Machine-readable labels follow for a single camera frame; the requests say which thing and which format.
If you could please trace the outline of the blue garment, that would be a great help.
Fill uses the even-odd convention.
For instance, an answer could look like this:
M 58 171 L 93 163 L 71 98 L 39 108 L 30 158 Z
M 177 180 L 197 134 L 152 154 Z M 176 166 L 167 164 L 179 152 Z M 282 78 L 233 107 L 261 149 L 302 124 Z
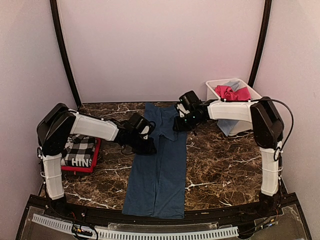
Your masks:
M 156 154 L 135 155 L 126 190 L 122 213 L 150 214 L 164 209 L 185 211 L 185 185 L 187 171 L 187 132 L 173 130 L 178 116 L 175 107 L 145 104 L 144 116 L 155 122 L 150 135 Z

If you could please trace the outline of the black white plaid shirt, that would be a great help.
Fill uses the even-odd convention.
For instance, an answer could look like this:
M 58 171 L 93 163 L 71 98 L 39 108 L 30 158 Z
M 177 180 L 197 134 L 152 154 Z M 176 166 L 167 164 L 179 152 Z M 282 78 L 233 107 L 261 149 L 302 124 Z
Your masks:
M 89 168 L 96 148 L 96 138 L 81 134 L 70 135 L 62 151 L 61 166 Z

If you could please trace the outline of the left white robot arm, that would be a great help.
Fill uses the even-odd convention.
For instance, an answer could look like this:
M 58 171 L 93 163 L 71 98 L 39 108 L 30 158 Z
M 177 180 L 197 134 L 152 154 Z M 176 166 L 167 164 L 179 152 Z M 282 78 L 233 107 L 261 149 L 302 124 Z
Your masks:
M 70 135 L 84 135 L 129 146 L 133 153 L 153 155 L 157 152 L 150 136 L 156 124 L 138 113 L 128 120 L 103 119 L 80 114 L 58 103 L 36 128 L 40 158 L 44 166 L 46 193 L 53 200 L 51 210 L 60 218 L 67 218 L 70 206 L 61 198 L 65 193 L 62 183 L 62 152 Z

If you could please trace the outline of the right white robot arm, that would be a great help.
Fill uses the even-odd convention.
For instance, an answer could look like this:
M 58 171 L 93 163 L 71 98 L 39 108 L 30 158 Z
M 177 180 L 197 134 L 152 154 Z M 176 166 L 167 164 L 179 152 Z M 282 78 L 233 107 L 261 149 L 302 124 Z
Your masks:
M 285 124 L 275 103 L 277 100 L 269 97 L 246 101 L 225 98 L 201 101 L 185 94 L 174 106 L 178 115 L 174 119 L 173 130 L 194 131 L 198 125 L 209 120 L 235 120 L 251 124 L 262 158 L 260 192 L 272 197 L 280 189 L 282 153 L 288 140 L 284 137 Z

